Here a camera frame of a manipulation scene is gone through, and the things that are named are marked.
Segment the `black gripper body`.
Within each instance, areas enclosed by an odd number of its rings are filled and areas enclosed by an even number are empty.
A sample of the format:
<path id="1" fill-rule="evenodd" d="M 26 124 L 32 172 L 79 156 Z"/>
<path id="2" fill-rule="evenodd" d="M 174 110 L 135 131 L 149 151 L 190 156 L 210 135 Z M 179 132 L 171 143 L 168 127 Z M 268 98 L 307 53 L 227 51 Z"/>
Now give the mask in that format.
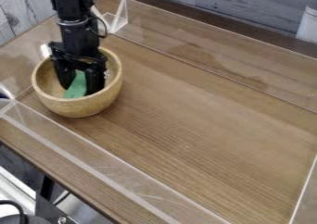
<path id="1" fill-rule="evenodd" d="M 75 70 L 107 70 L 107 57 L 99 50 L 99 18 L 84 16 L 80 19 L 58 19 L 60 41 L 52 41 L 50 59 L 56 72 Z"/>

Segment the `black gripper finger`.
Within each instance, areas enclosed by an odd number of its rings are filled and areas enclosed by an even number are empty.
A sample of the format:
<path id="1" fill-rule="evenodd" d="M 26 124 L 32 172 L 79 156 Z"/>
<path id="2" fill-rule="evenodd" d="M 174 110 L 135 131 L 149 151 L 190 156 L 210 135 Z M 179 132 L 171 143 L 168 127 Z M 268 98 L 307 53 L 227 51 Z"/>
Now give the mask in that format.
<path id="1" fill-rule="evenodd" d="M 60 86 L 64 89 L 68 89 L 75 79 L 75 64 L 67 60 L 56 60 L 54 71 L 57 74 Z"/>
<path id="2" fill-rule="evenodd" d="M 87 94 L 93 94 L 104 88 L 104 72 L 99 68 L 85 70 Z"/>

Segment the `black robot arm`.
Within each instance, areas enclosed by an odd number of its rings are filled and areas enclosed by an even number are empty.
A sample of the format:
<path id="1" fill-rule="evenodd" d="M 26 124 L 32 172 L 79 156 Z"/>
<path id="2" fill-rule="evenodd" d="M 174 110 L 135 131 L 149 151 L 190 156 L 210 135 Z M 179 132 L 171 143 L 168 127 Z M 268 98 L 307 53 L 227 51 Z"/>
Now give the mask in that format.
<path id="1" fill-rule="evenodd" d="M 75 72 L 85 77 L 85 95 L 99 92 L 105 86 L 107 56 L 99 50 L 101 35 L 97 29 L 100 19 L 92 13 L 93 0 L 50 0 L 57 12 L 60 42 L 49 42 L 50 60 L 60 86 L 71 87 Z"/>

